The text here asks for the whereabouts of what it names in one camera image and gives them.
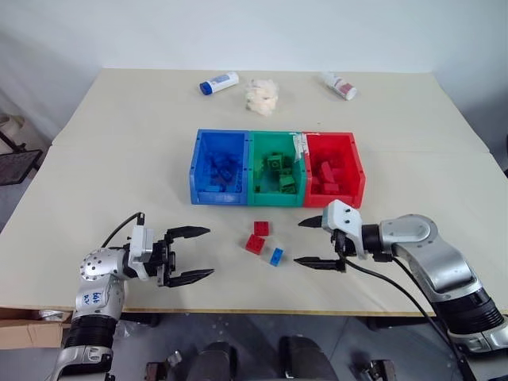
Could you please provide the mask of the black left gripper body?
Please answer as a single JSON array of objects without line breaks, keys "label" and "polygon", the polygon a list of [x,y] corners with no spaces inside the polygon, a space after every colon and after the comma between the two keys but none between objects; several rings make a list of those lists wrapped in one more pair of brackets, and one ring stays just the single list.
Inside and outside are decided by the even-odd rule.
[{"label": "black left gripper body", "polygon": [[152,254],[144,263],[144,269],[151,278],[156,279],[159,287],[176,287],[176,281],[171,277],[175,270],[175,253],[171,250],[174,239],[165,237],[152,246]]}]

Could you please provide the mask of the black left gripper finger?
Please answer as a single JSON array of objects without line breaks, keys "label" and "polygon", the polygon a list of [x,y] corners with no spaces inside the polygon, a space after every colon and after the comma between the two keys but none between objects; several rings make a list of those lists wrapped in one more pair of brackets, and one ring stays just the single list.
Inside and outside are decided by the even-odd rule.
[{"label": "black left gripper finger", "polygon": [[201,226],[182,226],[168,229],[165,234],[165,242],[172,244],[176,238],[193,238],[209,233],[210,230]]},{"label": "black left gripper finger", "polygon": [[160,282],[161,287],[175,288],[196,283],[214,273],[214,269],[201,269],[193,271],[185,271],[177,274],[175,271],[167,271],[164,273]]}]

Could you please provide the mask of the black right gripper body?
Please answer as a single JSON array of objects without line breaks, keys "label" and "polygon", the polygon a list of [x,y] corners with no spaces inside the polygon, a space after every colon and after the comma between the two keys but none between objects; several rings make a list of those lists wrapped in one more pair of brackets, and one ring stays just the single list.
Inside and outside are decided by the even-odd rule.
[{"label": "black right gripper body", "polygon": [[345,263],[346,259],[356,255],[356,248],[353,242],[346,237],[346,234],[339,229],[334,229],[330,238],[334,252],[339,257],[340,263]]}]

